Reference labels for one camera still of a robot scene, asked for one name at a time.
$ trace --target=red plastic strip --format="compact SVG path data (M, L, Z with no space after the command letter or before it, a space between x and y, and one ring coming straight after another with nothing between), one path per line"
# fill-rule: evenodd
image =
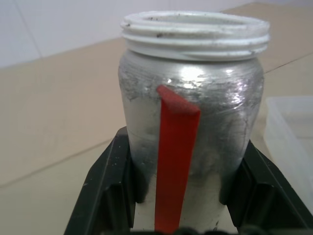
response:
M171 234L179 227L200 109L159 86L161 125L156 176L155 230Z

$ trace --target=black holder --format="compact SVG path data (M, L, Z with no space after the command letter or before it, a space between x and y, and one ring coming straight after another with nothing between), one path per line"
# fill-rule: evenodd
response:
M135 187L128 135L124 127L90 168L64 234L128 234L134 224ZM279 169L251 142L232 190L222 203L227 205L240 234L313 235L313 216ZM191 229L178 229L174 234L198 233ZM205 234L227 233L211 231Z

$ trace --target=silver jar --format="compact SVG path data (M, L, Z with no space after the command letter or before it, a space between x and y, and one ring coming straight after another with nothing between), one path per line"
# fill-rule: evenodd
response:
M129 50L118 76L139 202L134 227L154 228L156 89L164 85L201 110L179 225L213 229L258 114L264 79L255 57L267 46L268 23L219 13L147 12L126 17L122 26Z

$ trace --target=transparent box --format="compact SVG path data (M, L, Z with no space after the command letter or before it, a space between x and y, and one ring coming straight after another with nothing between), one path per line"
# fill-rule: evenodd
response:
M278 166L313 214L313 96L267 99L264 140Z

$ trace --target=beige table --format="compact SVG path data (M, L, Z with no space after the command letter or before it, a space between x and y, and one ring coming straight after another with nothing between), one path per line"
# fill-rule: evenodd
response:
M255 3L228 12L259 17L272 24L271 44L268 51L261 56L261 62L265 68L264 97L251 136L253 143L269 156L263 141L267 115L266 97L313 95L313 9ZM12 178L4 181L0 188L1 235L63 234L89 168L106 148L118 127L125 124L116 82L118 58L123 50L122 40L117 39L56 55L39 64L34 62L0 71L1 76L7 75L14 78L15 74L21 72L31 75L32 69L30 68L43 64L51 76L55 76L56 72L67 74L71 70L76 75L82 71L87 73L86 71L90 70L89 74L100 73L97 75L98 78L109 73L114 79L112 82L106 81L106 87L103 89L110 95L110 99L115 99L115 97L117 99L117 103L109 107L111 111L115 110L114 115L108 115L106 121L102 123L105 126L105 134L96 134L97 141L100 143L98 146L70 157L57 160L47 158L44 163L35 162L33 165L30 164L23 174L20 173L23 170L22 165L15 169L19 170L20 174L11 169L7 171ZM105 57L104 51L108 54L110 51L116 53L113 57ZM92 69L95 68L94 63L101 65L108 58L111 58L111 64L106 64L105 70L92 72ZM96 81L92 80L93 86L104 85ZM97 110L101 110L103 103L95 103L95 106ZM76 144L82 143L83 140L81 137ZM224 213L219 228L234 231L227 211Z

